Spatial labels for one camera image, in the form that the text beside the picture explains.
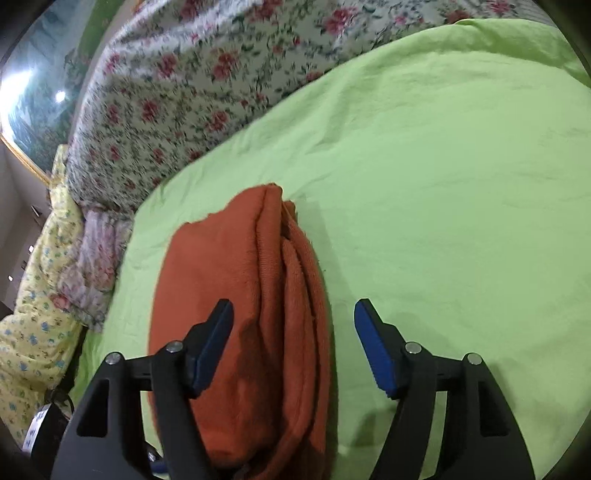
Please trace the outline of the orange knitted sweater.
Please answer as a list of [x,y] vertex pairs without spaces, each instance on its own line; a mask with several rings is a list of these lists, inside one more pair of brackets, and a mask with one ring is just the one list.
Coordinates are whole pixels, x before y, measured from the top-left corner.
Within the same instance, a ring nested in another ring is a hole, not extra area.
[[148,349],[182,338],[228,299],[233,326],[211,385],[191,403],[216,467],[242,479],[320,479],[331,385],[328,308],[294,203],[274,184],[173,235]]

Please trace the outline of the yellow cartoon print blanket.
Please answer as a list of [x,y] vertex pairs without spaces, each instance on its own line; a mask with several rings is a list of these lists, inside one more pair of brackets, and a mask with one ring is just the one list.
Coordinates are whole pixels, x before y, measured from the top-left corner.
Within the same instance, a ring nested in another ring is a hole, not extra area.
[[49,392],[66,375],[82,330],[57,288],[82,231],[80,210],[66,186],[67,153],[66,145],[56,151],[51,212],[27,263],[15,311],[1,321],[1,420],[19,446]]

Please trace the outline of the light green bed sheet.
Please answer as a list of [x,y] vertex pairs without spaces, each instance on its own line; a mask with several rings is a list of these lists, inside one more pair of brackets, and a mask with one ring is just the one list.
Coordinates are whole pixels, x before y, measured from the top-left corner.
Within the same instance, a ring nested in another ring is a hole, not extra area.
[[562,34],[465,20],[394,41],[158,187],[74,399],[107,353],[145,354],[173,233],[267,183],[294,202],[325,282],[334,477],[370,475],[396,409],[353,327],[361,298],[436,355],[479,353],[545,476],[590,411],[590,79]]

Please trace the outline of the pink floral blanket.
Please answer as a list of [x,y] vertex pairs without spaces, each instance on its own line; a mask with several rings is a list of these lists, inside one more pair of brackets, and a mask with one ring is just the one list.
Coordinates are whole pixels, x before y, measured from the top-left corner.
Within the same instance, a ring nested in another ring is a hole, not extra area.
[[50,219],[65,247],[58,268],[54,306],[94,332],[102,332],[133,221],[103,209],[54,209]]

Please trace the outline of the framed landscape painting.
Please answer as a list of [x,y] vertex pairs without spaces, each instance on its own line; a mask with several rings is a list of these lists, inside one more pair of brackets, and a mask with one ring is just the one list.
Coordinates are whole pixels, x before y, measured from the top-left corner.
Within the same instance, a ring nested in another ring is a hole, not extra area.
[[14,31],[1,34],[1,142],[48,182],[68,140],[91,62],[122,1],[15,1]]

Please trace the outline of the red rose floral quilt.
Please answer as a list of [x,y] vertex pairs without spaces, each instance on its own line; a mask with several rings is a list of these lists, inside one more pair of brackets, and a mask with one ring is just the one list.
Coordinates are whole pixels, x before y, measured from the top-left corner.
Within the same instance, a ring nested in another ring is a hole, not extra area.
[[105,46],[68,150],[75,201],[133,212],[165,179],[359,55],[533,1],[145,1]]

